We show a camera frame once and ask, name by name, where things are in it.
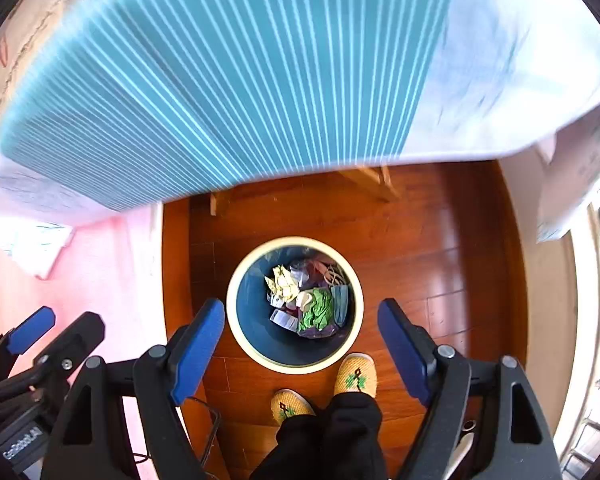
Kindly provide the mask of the round blue trash bin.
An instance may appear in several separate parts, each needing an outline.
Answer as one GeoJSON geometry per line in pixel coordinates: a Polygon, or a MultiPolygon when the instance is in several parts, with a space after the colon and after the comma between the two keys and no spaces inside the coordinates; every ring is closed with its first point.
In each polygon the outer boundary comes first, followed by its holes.
{"type": "Polygon", "coordinates": [[[228,283],[226,312],[234,338],[253,361],[273,372],[303,375],[335,364],[352,348],[363,324],[364,299],[355,270],[339,252],[291,236],[270,240],[242,259],[228,283]],[[264,278],[272,278],[274,266],[288,269],[300,292],[330,290],[336,325],[331,335],[298,334],[298,296],[282,308],[270,305],[264,278]]]}

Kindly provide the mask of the right yellow slipper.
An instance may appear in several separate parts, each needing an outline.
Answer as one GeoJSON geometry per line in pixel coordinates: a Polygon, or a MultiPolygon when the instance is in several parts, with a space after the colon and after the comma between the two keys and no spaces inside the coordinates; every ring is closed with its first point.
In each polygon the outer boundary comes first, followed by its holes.
{"type": "Polygon", "coordinates": [[[351,353],[340,364],[334,394],[358,392],[376,398],[377,386],[374,359],[365,353],[351,353]]]}

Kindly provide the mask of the yellow slipper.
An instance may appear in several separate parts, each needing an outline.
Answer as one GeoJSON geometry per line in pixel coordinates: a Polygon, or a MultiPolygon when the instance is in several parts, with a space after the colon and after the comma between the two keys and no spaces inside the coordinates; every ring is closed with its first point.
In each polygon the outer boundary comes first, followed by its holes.
{"type": "Polygon", "coordinates": [[[273,394],[270,404],[272,416],[278,426],[297,415],[314,415],[312,405],[298,392],[280,389],[273,394]]]}
{"type": "Polygon", "coordinates": [[[374,359],[365,353],[351,353],[340,364],[334,394],[358,392],[376,398],[377,386],[374,359]]]}

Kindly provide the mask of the pink bed sheet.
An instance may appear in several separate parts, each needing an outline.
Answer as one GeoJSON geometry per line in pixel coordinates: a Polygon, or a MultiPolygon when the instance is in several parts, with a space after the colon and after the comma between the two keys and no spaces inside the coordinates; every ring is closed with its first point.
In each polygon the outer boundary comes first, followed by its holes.
{"type": "Polygon", "coordinates": [[[151,205],[75,230],[46,280],[25,274],[0,249],[0,333],[42,306],[56,315],[55,326],[20,356],[16,373],[85,311],[105,324],[95,353],[108,363],[135,359],[166,342],[162,217],[162,206],[151,205]]]}

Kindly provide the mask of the crumpled green plastic bag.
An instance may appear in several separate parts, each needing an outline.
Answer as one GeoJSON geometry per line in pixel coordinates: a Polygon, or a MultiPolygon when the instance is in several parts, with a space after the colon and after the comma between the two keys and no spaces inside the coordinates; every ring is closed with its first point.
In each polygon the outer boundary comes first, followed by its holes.
{"type": "Polygon", "coordinates": [[[298,334],[303,337],[328,337],[336,330],[335,301],[328,288],[300,292],[298,334]]]}

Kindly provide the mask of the left yellow slipper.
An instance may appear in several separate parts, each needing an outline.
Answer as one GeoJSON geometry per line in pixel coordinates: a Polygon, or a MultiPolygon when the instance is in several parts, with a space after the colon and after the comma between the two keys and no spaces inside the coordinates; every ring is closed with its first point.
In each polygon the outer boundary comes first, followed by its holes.
{"type": "Polygon", "coordinates": [[[278,426],[297,415],[314,415],[312,405],[298,392],[280,389],[273,394],[270,404],[272,416],[278,426]]]}

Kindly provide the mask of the crumpled yellow paper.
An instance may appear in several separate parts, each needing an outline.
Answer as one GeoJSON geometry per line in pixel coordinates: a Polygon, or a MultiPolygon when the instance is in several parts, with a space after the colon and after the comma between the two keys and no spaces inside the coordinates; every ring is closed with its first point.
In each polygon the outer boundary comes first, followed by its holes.
{"type": "Polygon", "coordinates": [[[264,278],[268,288],[268,302],[274,308],[282,308],[294,301],[300,292],[299,282],[284,266],[274,266],[273,276],[264,278]]]}

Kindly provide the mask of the black trouser legs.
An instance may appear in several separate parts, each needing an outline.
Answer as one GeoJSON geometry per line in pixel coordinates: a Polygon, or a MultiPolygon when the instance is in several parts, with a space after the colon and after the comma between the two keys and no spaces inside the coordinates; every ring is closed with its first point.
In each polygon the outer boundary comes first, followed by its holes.
{"type": "Polygon", "coordinates": [[[382,414],[362,392],[339,393],[317,414],[282,422],[253,479],[387,479],[378,442],[382,414]]]}

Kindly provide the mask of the white teal patterned tablecloth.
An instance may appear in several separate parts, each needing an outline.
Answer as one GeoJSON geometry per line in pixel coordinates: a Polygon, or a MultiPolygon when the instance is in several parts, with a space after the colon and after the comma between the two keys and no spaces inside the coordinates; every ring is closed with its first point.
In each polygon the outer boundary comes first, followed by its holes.
{"type": "Polygon", "coordinates": [[[551,240],[600,185],[600,22],[583,0],[76,0],[0,115],[0,216],[80,226],[530,146],[551,240]]]}

